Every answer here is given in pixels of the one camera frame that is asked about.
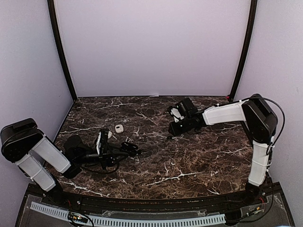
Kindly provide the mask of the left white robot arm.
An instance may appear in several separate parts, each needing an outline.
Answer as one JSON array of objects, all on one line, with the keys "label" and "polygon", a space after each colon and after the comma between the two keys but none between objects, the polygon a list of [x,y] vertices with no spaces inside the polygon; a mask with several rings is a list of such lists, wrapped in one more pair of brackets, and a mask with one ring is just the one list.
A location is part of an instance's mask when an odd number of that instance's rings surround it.
[{"label": "left white robot arm", "polygon": [[108,144],[108,129],[102,129],[97,137],[96,147],[85,145],[78,135],[68,138],[62,152],[28,118],[3,127],[0,131],[1,153],[11,163],[17,165],[56,206],[63,206],[67,196],[58,180],[47,171],[37,158],[43,159],[65,178],[76,177],[84,164],[100,163],[103,169],[119,164],[117,154],[127,157],[121,149]]}]

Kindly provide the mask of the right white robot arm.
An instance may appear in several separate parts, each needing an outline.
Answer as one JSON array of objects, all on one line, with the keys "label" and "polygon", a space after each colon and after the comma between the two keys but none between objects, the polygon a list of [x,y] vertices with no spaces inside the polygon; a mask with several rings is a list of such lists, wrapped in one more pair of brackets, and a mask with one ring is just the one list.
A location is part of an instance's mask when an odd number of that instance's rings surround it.
[{"label": "right white robot arm", "polygon": [[242,202],[252,205],[260,197],[260,188],[268,177],[272,163],[273,148],[281,136],[277,132],[278,117],[269,103],[276,104],[260,94],[228,104],[216,104],[199,110],[190,98],[185,98],[168,108],[174,120],[169,124],[169,133],[178,136],[191,130],[220,123],[240,122],[246,127],[253,155]]}]

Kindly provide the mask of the black charging case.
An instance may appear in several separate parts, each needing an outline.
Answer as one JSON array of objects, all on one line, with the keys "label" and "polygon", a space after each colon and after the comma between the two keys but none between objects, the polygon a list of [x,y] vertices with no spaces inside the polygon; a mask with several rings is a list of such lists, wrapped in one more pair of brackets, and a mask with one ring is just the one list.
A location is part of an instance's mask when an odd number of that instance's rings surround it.
[{"label": "black charging case", "polygon": [[121,143],[121,150],[125,153],[136,155],[138,151],[138,146],[133,143],[125,141]]}]

